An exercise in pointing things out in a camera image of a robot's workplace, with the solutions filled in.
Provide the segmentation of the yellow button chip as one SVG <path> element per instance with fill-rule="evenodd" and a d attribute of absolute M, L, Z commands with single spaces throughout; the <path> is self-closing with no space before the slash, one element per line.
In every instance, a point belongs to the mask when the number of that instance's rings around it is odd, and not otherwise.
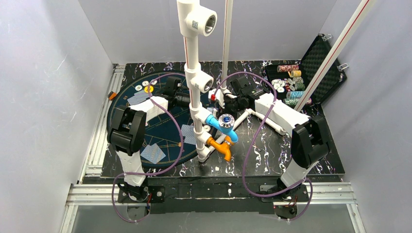
<path fill-rule="evenodd" d="M 145 93 L 152 93 L 154 91 L 154 87 L 153 86 L 146 86 L 144 88 L 144 92 Z"/>

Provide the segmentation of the blue back card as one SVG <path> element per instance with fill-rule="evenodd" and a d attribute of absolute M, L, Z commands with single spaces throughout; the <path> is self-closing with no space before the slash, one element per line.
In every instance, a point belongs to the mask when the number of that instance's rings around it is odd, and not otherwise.
<path fill-rule="evenodd" d="M 194 134 L 187 134 L 184 138 L 184 143 L 190 144 L 190 145 L 196 145 L 197 141 L 196 141 Z"/>
<path fill-rule="evenodd" d="M 157 164 L 165 157 L 165 153 L 157 145 L 151 146 L 147 151 L 147 160 L 153 164 Z"/>
<path fill-rule="evenodd" d="M 143 99 L 146 100 L 147 98 L 149 98 L 149 94 L 146 92 L 137 92 L 135 93 L 135 97 L 137 97 L 138 99 Z"/>
<path fill-rule="evenodd" d="M 181 132 L 184 137 L 194 137 L 194 126 L 183 124 L 181 126 Z"/>
<path fill-rule="evenodd" d="M 140 155 L 151 163 L 156 164 L 162 159 L 162 150 L 157 144 L 148 145 Z"/>
<path fill-rule="evenodd" d="M 144 102 L 147 98 L 144 96 L 133 96 L 127 99 L 130 106 L 140 104 Z"/>

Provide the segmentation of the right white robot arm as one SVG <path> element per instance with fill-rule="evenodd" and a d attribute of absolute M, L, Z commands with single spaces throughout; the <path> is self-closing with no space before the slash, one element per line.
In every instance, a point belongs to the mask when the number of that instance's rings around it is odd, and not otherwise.
<path fill-rule="evenodd" d="M 322 116 L 309 117 L 298 112 L 275 96 L 270 84 L 254 87 L 246 76 L 230 81 L 235 98 L 225 100 L 229 110 L 252 109 L 271 120 L 291 138 L 292 160 L 277 181 L 278 187 L 285 189 L 302 183 L 310 170 L 331 151 L 326 119 Z"/>

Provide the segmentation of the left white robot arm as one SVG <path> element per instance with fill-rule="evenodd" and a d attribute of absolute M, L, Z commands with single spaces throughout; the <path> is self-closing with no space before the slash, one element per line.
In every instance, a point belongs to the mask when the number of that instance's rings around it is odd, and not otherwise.
<path fill-rule="evenodd" d="M 183 82 L 181 74 L 174 73 L 166 80 L 158 93 L 147 92 L 144 101 L 115 109 L 107 129 L 107 141 L 120 158 L 124 184 L 123 187 L 141 188 L 147 176 L 144 172 L 140 151 L 146 134 L 146 123 L 151 119 L 167 114 L 174 123 L 180 142 L 184 142 L 181 128 L 170 109 L 180 102 Z"/>

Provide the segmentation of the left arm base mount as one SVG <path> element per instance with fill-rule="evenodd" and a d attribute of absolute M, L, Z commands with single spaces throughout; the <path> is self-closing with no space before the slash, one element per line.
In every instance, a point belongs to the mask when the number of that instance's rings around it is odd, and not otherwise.
<path fill-rule="evenodd" d="M 114 197 L 117 203 L 162 203 L 165 200 L 164 186 L 148 185 L 146 181 L 141 186 L 132 186 L 124 181 L 116 181 Z"/>

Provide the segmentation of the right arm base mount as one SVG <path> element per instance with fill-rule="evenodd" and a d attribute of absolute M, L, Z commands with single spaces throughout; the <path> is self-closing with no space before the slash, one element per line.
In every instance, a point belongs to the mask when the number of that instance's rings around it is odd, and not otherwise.
<path fill-rule="evenodd" d="M 282 220 L 295 220 L 301 216 L 311 202 L 312 193 L 307 186 L 299 184 L 281 194 L 271 197 L 260 197 L 263 203 L 276 202 L 274 205 L 275 214 Z"/>

